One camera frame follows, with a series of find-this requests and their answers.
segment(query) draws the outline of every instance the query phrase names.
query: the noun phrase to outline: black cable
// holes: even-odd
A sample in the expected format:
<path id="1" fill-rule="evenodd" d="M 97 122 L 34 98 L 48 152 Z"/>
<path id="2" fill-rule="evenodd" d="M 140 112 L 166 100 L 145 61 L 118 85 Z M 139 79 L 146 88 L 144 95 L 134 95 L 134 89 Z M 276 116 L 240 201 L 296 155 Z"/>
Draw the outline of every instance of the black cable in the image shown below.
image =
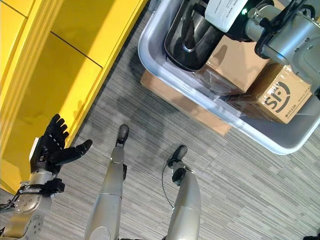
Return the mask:
<path id="1" fill-rule="evenodd" d="M 310 11 L 310 17 L 312 19 L 314 19 L 316 17 L 316 10 L 312 5 L 304 4 L 304 5 L 301 6 L 300 9 L 306 9 L 306 10 L 308 9 Z"/>
<path id="2" fill-rule="evenodd" d="M 171 162 L 174 162 L 174 159 L 172 159 L 171 161 L 169 162 L 166 162 L 166 164 L 164 165 L 163 169 L 162 169 L 162 177 L 161 177 L 161 185 L 162 185 L 162 190 L 163 190 L 163 193 L 164 193 L 164 196 L 166 198 L 166 200 L 168 201 L 168 203 L 170 204 L 170 206 L 172 208 L 174 208 L 174 206 L 172 205 L 172 203 L 170 202 L 167 194 L 166 194 L 166 191 L 165 191 L 165 186 L 164 186 L 164 172 L 165 172 L 165 169 L 166 169 L 166 166 L 171 163 Z"/>

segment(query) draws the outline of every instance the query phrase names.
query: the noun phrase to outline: cardboard box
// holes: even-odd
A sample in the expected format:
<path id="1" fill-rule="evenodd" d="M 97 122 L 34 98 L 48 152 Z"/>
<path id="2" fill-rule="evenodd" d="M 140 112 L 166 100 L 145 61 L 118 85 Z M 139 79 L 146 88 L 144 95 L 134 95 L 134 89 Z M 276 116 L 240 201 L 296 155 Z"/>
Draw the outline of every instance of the cardboard box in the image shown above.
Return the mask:
<path id="1" fill-rule="evenodd" d="M 213 113 L 199 106 L 177 90 L 165 84 L 147 70 L 141 78 L 141 85 L 173 105 L 187 116 L 198 120 L 221 135 L 227 134 L 231 126 Z"/>
<path id="2" fill-rule="evenodd" d="M 227 103 L 248 117 L 287 124 L 312 95 L 310 89 L 289 66 L 269 63 L 246 94 Z"/>
<path id="3" fill-rule="evenodd" d="M 275 6 L 283 9 L 279 1 Z M 196 76 L 218 96 L 244 94 L 268 63 L 255 53 L 255 42 L 239 42 L 223 36 Z"/>

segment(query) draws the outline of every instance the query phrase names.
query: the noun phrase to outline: yellow cabinet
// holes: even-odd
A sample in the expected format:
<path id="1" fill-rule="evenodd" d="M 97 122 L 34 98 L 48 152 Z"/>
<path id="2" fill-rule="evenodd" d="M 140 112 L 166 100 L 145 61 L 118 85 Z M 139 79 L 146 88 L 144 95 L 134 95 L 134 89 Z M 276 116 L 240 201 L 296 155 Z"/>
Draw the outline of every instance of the yellow cabinet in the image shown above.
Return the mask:
<path id="1" fill-rule="evenodd" d="M 29 16 L 34 0 L 2 0 L 25 17 Z"/>
<path id="2" fill-rule="evenodd" d="M 118 54 L 146 2 L 66 0 L 51 31 L 104 68 Z"/>
<path id="3" fill-rule="evenodd" d="M 3 89 L 4 81 L 10 66 L 15 49 L 19 42 L 26 18 L 3 2 L 0 2 L 1 16 L 1 62 L 0 87 Z"/>
<path id="4" fill-rule="evenodd" d="M 89 109 L 88 99 L 95 91 L 101 70 L 63 40 L 49 34 L 2 156 L 0 175 L 4 189 L 13 193 L 20 181 L 29 179 L 30 149 L 54 114 L 63 116 L 73 139 L 80 127 L 78 121 Z"/>

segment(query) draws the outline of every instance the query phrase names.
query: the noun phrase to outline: plastic bin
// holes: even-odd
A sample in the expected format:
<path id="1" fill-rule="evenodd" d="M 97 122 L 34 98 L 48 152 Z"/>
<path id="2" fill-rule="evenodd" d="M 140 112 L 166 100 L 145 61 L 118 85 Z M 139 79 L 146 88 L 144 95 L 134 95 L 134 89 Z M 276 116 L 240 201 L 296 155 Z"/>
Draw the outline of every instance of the plastic bin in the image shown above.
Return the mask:
<path id="1" fill-rule="evenodd" d="M 163 43 L 181 2 L 162 0 L 144 28 L 138 53 L 145 68 L 271 152 L 287 155 L 301 148 L 320 123 L 320 101 L 315 96 L 288 124 L 252 119 L 225 103 L 223 97 L 210 92 L 193 73 L 176 67 L 166 58 Z"/>

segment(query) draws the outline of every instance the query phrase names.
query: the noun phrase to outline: floor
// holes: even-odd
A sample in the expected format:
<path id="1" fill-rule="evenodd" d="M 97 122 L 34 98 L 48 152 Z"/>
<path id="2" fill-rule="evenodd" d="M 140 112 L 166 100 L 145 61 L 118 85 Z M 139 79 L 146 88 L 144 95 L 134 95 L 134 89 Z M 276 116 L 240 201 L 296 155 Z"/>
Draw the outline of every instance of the floor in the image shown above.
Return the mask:
<path id="1" fill-rule="evenodd" d="M 150 12 L 126 41 L 74 141 L 92 139 L 88 153 L 63 166 L 65 192 L 53 200 L 42 240 L 81 240 L 114 147 L 117 128 L 130 127 L 120 237 L 161 240 L 172 209 L 161 187 L 165 160 L 180 144 L 201 191 L 199 240 L 301 240 L 320 227 L 320 127 L 296 153 L 274 155 L 232 129 L 225 137 L 188 118 L 140 85 L 137 54 Z M 168 197 L 178 188 L 164 174 Z M 1 202 L 10 196 L 1 191 Z M 1 215 L 3 227 L 10 213 Z"/>

